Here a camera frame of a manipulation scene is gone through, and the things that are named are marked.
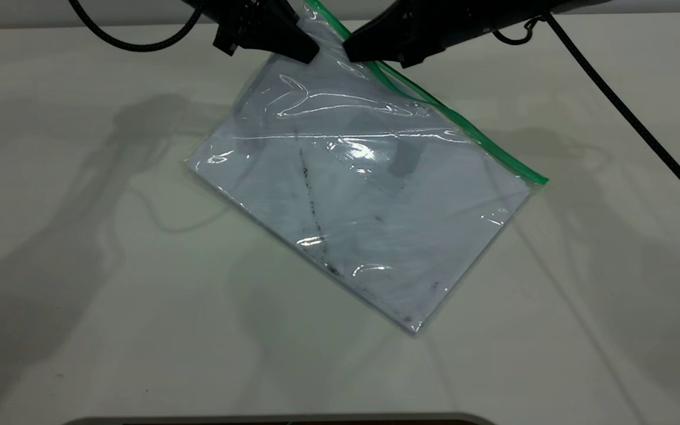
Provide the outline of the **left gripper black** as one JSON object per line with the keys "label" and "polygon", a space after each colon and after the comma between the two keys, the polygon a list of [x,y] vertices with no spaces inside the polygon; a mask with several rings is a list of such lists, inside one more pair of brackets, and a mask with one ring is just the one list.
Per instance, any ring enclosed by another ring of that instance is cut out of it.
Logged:
{"label": "left gripper black", "polygon": [[[283,55],[310,64],[319,45],[295,22],[295,10],[287,1],[182,1],[191,8],[203,4],[203,16],[218,24],[212,45],[232,57],[238,47]],[[240,23],[254,18],[242,35]]]}

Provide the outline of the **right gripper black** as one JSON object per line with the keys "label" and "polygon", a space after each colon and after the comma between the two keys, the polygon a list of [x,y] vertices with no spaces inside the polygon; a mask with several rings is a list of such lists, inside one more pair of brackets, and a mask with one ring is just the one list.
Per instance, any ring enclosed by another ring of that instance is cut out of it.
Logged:
{"label": "right gripper black", "polygon": [[[402,11],[384,11],[344,41],[352,62],[391,60],[408,68],[456,43],[493,34],[503,43],[527,43],[532,28],[553,1],[402,1]],[[500,32],[524,23],[525,36]]]}

